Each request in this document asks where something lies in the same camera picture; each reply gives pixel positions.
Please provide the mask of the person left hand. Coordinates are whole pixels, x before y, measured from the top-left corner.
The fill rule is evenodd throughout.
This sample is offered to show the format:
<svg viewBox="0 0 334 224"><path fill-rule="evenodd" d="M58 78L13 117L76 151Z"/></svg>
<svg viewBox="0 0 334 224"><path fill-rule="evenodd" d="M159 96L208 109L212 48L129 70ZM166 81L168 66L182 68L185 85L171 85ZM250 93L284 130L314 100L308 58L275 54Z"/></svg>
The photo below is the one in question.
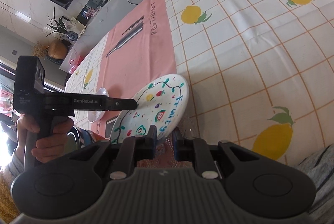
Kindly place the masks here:
<svg viewBox="0 0 334 224"><path fill-rule="evenodd" d="M30 151L31 154L42 163L47 163L60 157L65 151L67 133L73 125L73 120L67 118L66 121L54 126L53 134L37 140L36 147ZM15 149L15 154L21 162L24 162L27 133L39 134L40 126L32 116L24 114L17 120L16 132L18 146Z"/></svg>

